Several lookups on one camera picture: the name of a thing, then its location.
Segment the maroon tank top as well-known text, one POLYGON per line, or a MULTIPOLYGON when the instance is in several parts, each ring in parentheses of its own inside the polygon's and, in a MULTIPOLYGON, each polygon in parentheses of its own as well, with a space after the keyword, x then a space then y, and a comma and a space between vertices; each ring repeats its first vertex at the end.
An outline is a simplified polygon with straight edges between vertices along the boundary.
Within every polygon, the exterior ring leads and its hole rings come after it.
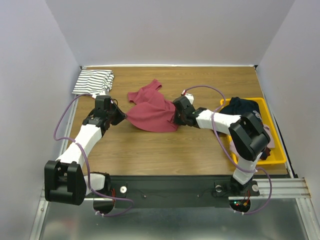
POLYGON ((154 133, 170 133, 178 129, 174 123, 176 108, 159 92, 162 84, 154 79, 136 92, 128 92, 127 98, 135 105, 127 111, 126 119, 135 127, 154 133))

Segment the black white striped tank top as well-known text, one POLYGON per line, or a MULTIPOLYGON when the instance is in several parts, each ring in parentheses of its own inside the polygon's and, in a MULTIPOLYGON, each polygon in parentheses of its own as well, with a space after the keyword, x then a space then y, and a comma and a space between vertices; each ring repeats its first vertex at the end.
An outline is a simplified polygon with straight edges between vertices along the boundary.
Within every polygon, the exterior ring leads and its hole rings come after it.
POLYGON ((81 70, 72 94, 109 95, 114 78, 112 70, 81 70))

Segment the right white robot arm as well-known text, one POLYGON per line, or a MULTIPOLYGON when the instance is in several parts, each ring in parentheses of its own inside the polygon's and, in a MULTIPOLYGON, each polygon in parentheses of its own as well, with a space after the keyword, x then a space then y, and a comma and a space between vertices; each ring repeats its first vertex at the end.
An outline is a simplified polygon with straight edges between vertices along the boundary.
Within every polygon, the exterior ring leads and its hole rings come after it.
POLYGON ((174 122, 179 126, 210 129, 215 134, 231 136, 238 161, 230 178, 230 189, 235 195, 242 195, 257 171, 256 166, 270 137, 263 125, 250 112, 242 115, 229 115, 213 112, 207 108, 194 108, 190 99, 182 95, 173 101, 174 122))

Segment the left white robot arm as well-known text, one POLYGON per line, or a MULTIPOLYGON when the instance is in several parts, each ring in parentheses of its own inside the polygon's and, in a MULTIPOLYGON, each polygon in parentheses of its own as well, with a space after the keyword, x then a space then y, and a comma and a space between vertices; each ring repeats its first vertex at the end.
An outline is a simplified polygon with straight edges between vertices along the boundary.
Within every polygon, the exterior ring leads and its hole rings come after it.
POLYGON ((83 120, 75 138, 66 137, 69 147, 44 166, 44 196, 49 202, 80 205, 91 193, 114 194, 107 173, 91 172, 88 156, 110 126, 126 118, 117 101, 109 95, 94 96, 94 108, 83 120))

